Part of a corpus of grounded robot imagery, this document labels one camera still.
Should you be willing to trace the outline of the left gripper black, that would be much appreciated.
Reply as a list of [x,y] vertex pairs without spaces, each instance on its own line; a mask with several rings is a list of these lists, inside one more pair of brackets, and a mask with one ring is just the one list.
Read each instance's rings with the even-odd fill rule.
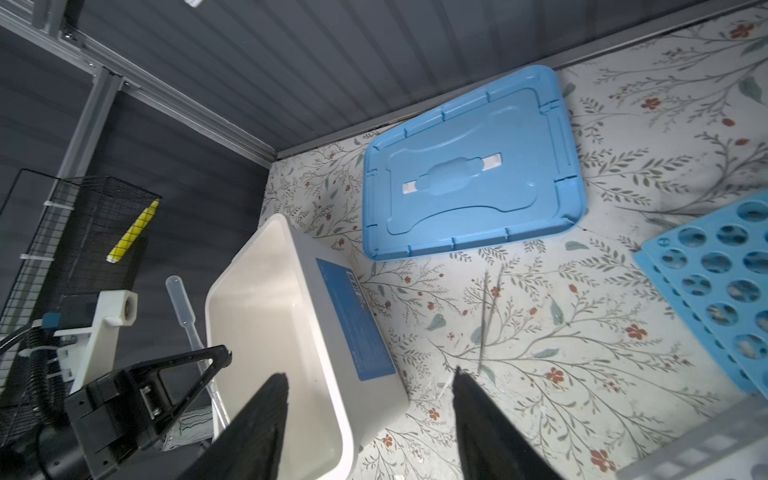
[[223,345],[140,362],[67,397],[64,420],[36,435],[44,479],[104,479],[153,447],[229,366]]

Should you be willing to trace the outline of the white plastic storage bin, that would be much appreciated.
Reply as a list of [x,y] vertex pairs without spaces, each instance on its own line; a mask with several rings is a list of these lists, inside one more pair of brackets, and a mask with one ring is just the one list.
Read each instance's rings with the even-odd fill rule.
[[340,252],[270,216],[211,286],[207,342],[235,418],[266,380],[288,380],[282,479],[347,479],[360,450],[403,415],[408,396],[362,286]]

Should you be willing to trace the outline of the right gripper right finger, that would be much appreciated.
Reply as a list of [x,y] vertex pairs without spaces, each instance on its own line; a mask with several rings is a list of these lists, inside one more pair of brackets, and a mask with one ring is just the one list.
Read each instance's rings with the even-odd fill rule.
[[464,478],[561,479],[472,375],[458,368],[452,392],[457,447]]

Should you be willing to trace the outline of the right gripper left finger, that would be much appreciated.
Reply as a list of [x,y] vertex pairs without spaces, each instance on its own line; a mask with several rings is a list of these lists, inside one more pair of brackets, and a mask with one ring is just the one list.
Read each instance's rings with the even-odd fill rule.
[[275,479],[288,413],[288,378],[268,378],[182,479]]

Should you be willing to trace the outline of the white test tube rack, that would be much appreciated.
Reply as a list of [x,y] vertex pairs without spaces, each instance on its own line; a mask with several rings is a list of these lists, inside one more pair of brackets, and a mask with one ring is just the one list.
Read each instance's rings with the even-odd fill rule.
[[651,455],[618,479],[765,479],[767,401],[749,396]]

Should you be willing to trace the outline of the clear plastic pipette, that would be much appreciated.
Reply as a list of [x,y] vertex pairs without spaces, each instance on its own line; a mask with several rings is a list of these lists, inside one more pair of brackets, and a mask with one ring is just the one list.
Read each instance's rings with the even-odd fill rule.
[[[175,311],[177,320],[185,330],[193,351],[205,348],[199,332],[196,328],[196,315],[189,300],[183,280],[177,275],[171,275],[165,280],[165,287]],[[212,379],[207,387],[207,392],[211,400],[212,410],[215,412],[215,425],[226,428],[230,419],[224,408],[223,400],[215,379]]]

